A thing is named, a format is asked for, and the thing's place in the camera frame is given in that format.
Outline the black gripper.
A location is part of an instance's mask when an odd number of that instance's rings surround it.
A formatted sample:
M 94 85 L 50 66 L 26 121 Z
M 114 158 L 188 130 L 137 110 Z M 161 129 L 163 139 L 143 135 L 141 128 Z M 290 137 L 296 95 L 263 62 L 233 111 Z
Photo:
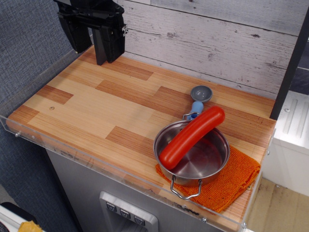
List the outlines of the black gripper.
M 125 51 L 124 8 L 113 0 L 57 0 L 58 17 L 72 48 L 82 53 L 91 45 L 88 28 L 99 29 L 100 63 L 112 63 Z

